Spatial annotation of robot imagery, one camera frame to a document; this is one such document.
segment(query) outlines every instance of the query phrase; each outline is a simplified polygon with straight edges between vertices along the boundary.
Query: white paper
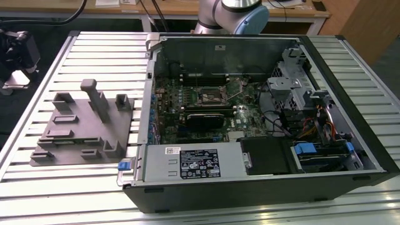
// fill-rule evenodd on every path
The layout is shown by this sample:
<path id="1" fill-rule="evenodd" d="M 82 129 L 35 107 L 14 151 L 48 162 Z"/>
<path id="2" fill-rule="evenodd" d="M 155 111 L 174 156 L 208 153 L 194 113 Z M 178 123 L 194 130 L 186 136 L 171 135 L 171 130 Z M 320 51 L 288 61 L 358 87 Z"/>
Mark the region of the white paper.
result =
<path id="1" fill-rule="evenodd" d="M 136 5 L 139 3 L 139 0 L 120 0 L 120 3 Z"/>
<path id="2" fill-rule="evenodd" d="M 286 8 L 290 8 L 291 6 L 295 5 L 302 5 L 304 4 L 304 2 L 302 0 L 291 0 L 291 1 L 283 1 L 280 3 L 278 3 L 275 0 L 270 0 L 271 3 L 268 1 L 263 1 L 263 5 L 268 8 L 268 9 L 275 9 L 275 8 L 283 8 L 282 6 L 284 6 Z"/>
<path id="3" fill-rule="evenodd" d="M 96 0 L 96 8 L 118 8 L 120 0 Z"/>

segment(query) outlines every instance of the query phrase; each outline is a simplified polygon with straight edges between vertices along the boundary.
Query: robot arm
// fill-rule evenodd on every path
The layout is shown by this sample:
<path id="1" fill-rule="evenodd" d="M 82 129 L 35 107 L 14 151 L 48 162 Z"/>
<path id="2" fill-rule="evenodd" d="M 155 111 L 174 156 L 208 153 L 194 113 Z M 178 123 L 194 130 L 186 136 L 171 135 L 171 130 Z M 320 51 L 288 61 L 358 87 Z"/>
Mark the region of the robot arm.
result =
<path id="1" fill-rule="evenodd" d="M 202 0 L 196 34 L 260 34 L 270 11 L 262 0 Z"/>

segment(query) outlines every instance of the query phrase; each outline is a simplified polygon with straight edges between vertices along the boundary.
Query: motherboard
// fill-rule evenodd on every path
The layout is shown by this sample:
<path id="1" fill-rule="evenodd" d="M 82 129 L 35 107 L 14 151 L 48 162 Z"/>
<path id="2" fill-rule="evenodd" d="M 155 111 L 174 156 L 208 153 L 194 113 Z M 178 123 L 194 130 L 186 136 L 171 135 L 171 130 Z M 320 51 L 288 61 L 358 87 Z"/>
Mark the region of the motherboard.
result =
<path id="1" fill-rule="evenodd" d="M 267 136 L 256 104 L 260 86 L 260 82 L 250 83 L 243 76 L 226 79 L 222 86 L 186 86 L 182 79 L 160 78 L 160 143 L 235 142 L 240 137 Z"/>

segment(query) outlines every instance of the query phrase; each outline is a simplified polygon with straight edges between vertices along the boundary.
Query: wooden desk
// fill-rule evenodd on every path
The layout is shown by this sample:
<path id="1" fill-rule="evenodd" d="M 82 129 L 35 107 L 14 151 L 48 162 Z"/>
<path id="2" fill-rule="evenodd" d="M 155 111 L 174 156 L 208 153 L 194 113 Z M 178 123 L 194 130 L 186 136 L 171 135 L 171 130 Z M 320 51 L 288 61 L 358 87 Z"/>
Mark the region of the wooden desk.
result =
<path id="1" fill-rule="evenodd" d="M 143 30 L 151 32 L 151 22 L 140 4 L 122 4 L 118 8 L 96 8 L 95 3 L 96 0 L 88 0 L 80 18 L 142 19 Z M 198 2 L 159 0 L 158 3 L 167 19 L 198 19 Z M 0 17 L 70 17 L 80 4 L 82 0 L 2 0 Z M 151 1 L 144 0 L 144 5 L 155 19 L 159 19 Z M 318 34 L 331 14 L 328 12 L 316 11 L 312 7 L 311 0 L 308 0 L 303 7 L 295 8 L 296 9 L 287 9 L 287 22 L 312 23 L 307 34 Z M 270 9 L 270 17 L 270 22 L 286 22 L 284 9 Z"/>
<path id="2" fill-rule="evenodd" d="M 320 34 L 342 34 L 370 65 L 400 33 L 400 0 L 323 0 L 332 17 Z"/>

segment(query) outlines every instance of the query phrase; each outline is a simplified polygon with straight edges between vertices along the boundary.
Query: blue tab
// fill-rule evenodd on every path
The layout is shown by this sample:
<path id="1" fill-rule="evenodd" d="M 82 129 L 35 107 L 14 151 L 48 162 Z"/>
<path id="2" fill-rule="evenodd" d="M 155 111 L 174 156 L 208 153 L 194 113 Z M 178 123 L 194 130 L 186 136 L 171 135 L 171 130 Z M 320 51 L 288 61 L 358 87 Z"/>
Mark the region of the blue tab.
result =
<path id="1" fill-rule="evenodd" d="M 348 147 L 350 152 L 355 151 L 355 146 L 352 146 L 351 142 L 347 142 L 346 146 Z"/>
<path id="2" fill-rule="evenodd" d="M 295 146 L 295 151 L 298 155 L 303 153 L 299 145 Z"/>
<path id="3" fill-rule="evenodd" d="M 299 143 L 295 146 L 295 151 L 296 154 L 302 154 L 302 153 L 316 153 L 318 150 L 315 149 L 314 143 Z"/>
<path id="4" fill-rule="evenodd" d="M 130 171 L 130 170 L 131 170 L 131 162 L 120 162 L 119 171 Z"/>

